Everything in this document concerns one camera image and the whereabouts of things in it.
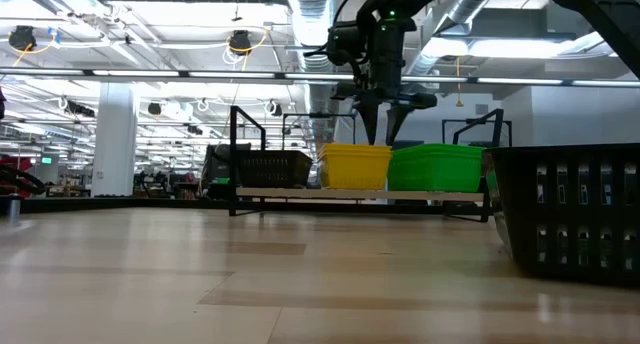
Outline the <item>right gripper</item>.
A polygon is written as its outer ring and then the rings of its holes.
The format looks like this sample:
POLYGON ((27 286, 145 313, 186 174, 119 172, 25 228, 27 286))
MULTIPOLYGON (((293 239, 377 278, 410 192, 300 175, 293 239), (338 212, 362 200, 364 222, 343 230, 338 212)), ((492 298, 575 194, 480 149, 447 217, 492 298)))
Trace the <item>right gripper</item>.
POLYGON ((354 54, 368 62, 366 74, 359 77, 359 91, 354 97, 354 107, 359 113, 370 145, 375 144, 378 111, 382 102, 392 104, 387 111, 386 145, 392 146, 405 119, 414 109, 424 110, 437 105, 437 98, 428 93, 404 92, 401 83, 406 64, 404 37, 406 32, 417 30, 411 17, 365 18, 349 22, 357 33, 354 54))

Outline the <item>yellow plastic basket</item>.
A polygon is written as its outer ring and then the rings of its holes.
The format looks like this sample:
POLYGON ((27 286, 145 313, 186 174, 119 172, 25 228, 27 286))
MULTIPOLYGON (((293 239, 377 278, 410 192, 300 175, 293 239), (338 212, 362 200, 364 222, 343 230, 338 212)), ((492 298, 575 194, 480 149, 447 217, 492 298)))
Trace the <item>yellow plastic basket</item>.
POLYGON ((326 144, 320 150, 318 159, 335 157, 390 157, 391 148, 388 146, 369 146, 354 144, 326 144))
POLYGON ((335 157, 318 164, 323 188, 346 190, 383 190, 392 157, 335 157))

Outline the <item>green plastic basket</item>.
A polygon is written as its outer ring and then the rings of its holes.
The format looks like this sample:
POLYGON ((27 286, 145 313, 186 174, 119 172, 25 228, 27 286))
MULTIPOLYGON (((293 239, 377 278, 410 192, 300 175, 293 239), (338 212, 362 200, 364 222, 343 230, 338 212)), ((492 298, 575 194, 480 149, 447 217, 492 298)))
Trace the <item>green plastic basket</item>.
POLYGON ((391 191, 474 193, 482 175, 481 155, 394 155, 388 169, 391 191))
POLYGON ((429 143, 393 150, 392 153, 394 155, 481 155, 483 151, 482 147, 429 143))

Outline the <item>black plastic basket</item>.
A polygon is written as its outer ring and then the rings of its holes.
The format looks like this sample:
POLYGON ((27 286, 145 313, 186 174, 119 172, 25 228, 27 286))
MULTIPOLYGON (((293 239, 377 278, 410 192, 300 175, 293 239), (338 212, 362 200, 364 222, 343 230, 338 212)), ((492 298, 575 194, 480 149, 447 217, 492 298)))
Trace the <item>black plastic basket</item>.
POLYGON ((640 143, 483 154, 499 236, 526 274, 640 287, 640 143))
POLYGON ((303 158, 238 159, 240 183, 252 188, 297 188, 307 185, 313 160, 303 158))
POLYGON ((303 158, 309 159, 309 156, 302 151, 297 150, 251 150, 240 151, 237 156, 242 159, 258 159, 258 158, 303 158))

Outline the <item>black metal wooden shelf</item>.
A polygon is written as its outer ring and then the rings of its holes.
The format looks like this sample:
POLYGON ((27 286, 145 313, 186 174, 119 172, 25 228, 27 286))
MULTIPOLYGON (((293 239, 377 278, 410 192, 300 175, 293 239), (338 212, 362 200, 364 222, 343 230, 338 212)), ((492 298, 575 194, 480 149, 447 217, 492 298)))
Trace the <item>black metal wooden shelf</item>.
POLYGON ((295 199, 331 199, 331 200, 435 200, 441 202, 483 202, 480 208, 480 222, 486 222, 491 215, 491 204, 489 190, 485 179, 480 180, 479 188, 474 193, 461 192, 429 192, 429 191, 385 191, 385 190, 356 190, 356 189, 308 189, 302 188, 275 188, 275 187, 244 187, 239 186, 236 175, 241 161, 246 157, 248 151, 238 151, 237 143, 237 117, 242 116, 260 131, 260 150, 266 150, 266 129, 257 121, 250 117, 245 111, 237 106, 231 107, 230 113, 230 152, 229 152, 229 173, 230 173, 230 209, 229 213, 235 213, 235 204, 239 197, 257 197, 261 200, 265 198, 295 198, 295 199))

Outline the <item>yellow hanging pendant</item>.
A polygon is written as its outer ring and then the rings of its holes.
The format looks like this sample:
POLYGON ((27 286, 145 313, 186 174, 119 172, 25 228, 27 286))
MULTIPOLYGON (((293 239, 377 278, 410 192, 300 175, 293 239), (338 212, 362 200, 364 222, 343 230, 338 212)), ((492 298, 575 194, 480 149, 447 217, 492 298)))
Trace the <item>yellow hanging pendant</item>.
MULTIPOLYGON (((460 59, 461 57, 458 56, 456 57, 456 60, 455 60, 456 77, 458 78, 461 77, 460 59)), ((464 103, 462 102, 462 99, 461 99, 461 94, 462 94, 462 82, 458 82, 456 107, 464 107, 464 103)))

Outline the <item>bright ceiling light panel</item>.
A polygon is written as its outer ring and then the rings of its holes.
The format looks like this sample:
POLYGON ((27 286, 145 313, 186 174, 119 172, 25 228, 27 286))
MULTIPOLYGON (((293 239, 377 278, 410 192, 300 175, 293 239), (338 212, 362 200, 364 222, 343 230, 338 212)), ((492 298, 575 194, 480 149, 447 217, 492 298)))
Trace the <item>bright ceiling light panel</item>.
POLYGON ((420 52, 426 57, 473 56, 510 59, 554 59, 611 56, 613 50, 597 33, 575 40, 432 38, 420 52))

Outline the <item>long ceiling light strip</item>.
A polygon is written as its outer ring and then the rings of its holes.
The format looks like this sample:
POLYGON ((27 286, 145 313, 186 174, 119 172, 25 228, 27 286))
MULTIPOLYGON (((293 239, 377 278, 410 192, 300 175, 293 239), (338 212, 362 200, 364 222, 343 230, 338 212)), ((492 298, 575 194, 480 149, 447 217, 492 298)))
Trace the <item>long ceiling light strip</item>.
MULTIPOLYGON (((0 75, 64 78, 65 80, 130 80, 157 82, 285 82, 333 84, 350 82, 353 76, 339 73, 288 73, 251 71, 179 71, 179 70, 109 70, 109 69, 51 69, 0 67, 0 75)), ((640 81, 598 79, 539 79, 502 77, 458 77, 458 76, 403 76, 407 84, 470 84, 470 85, 524 85, 565 86, 615 89, 640 89, 640 81)))

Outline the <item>black equipment box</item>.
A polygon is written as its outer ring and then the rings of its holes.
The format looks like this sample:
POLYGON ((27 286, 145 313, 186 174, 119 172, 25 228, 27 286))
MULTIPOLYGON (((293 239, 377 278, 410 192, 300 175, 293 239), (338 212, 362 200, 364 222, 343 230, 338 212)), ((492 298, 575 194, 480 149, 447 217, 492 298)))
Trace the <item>black equipment box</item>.
POLYGON ((204 196, 211 200, 228 201, 230 186, 230 146, 228 144, 208 145, 202 174, 204 196))

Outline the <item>white pillar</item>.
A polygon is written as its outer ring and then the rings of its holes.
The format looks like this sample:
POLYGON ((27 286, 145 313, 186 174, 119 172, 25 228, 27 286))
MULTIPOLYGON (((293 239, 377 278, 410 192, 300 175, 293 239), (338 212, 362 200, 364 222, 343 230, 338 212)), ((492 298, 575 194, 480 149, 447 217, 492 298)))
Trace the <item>white pillar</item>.
POLYGON ((132 194, 139 107, 139 95, 132 84, 101 84, 92 197, 132 194))

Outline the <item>red and black machine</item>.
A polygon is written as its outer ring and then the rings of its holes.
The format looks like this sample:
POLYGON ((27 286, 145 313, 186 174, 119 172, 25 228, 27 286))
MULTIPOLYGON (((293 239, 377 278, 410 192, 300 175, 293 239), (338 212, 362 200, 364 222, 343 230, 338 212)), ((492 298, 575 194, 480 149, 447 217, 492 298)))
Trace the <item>red and black machine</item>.
POLYGON ((0 197, 28 198, 46 192, 46 185, 28 172, 33 167, 31 158, 0 155, 0 197))

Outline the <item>small grey cylinder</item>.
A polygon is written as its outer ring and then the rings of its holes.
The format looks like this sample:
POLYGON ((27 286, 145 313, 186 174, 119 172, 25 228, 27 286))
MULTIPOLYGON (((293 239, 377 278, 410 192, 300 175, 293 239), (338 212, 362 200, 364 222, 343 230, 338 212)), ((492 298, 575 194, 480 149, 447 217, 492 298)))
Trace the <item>small grey cylinder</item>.
POLYGON ((22 197, 12 194, 8 197, 7 218, 12 226, 17 226, 20 220, 22 197))

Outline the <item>black metal background frame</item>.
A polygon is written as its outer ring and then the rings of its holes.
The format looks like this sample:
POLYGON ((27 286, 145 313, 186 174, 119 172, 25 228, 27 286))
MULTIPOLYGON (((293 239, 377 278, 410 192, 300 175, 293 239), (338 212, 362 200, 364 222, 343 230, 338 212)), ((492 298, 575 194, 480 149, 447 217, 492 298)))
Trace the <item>black metal background frame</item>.
MULTIPOLYGON (((460 129, 468 126, 471 122, 475 121, 475 118, 466 119, 442 119, 441 120, 441 142, 443 144, 452 144, 454 134, 460 129)), ((495 120, 486 119, 480 124, 476 124, 471 130, 482 129, 486 126, 490 126, 489 138, 487 141, 483 140, 471 140, 467 142, 470 146, 491 147, 493 144, 493 131, 495 120)), ((512 147, 513 146, 513 123, 511 120, 504 120, 501 125, 500 147, 512 147)))

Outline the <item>silver ventilation duct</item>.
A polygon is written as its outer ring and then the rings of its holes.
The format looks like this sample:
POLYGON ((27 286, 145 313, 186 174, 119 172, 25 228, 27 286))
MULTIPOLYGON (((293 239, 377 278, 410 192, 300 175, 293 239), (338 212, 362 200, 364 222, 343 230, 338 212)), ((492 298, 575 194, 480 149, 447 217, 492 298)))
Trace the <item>silver ventilation duct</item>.
POLYGON ((446 54, 447 45, 437 36, 449 29, 460 29, 463 35, 470 32, 473 19, 490 0, 450 0, 443 10, 430 8, 423 22, 421 38, 424 45, 405 70, 406 75, 426 76, 446 54))
MULTIPOLYGON (((328 29, 333 24, 336 0, 289 0, 293 10, 292 30, 297 45, 312 50, 327 41, 328 29)), ((335 86, 306 84, 305 105, 309 113, 336 114, 339 103, 331 99, 335 86)), ((334 139, 336 119, 310 119, 310 142, 316 149, 334 139)))

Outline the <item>black aluminium table frame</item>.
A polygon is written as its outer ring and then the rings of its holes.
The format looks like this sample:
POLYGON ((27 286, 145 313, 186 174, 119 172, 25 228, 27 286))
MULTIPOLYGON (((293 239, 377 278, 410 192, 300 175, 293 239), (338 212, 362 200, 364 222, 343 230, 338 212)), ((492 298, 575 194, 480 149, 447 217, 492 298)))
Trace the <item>black aluminium table frame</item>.
MULTIPOLYGON (((227 210, 227 201, 211 200, 171 200, 144 198, 45 198, 25 199, 21 203, 21 214, 106 210, 124 208, 171 208, 171 209, 205 209, 227 210)), ((234 206, 236 213, 241 211, 290 211, 290 212, 325 212, 325 213, 366 213, 366 214, 422 214, 422 215, 462 215, 481 216, 491 213, 491 209, 472 206, 418 206, 418 205, 386 205, 386 204, 347 204, 296 202, 237 202, 234 206)))

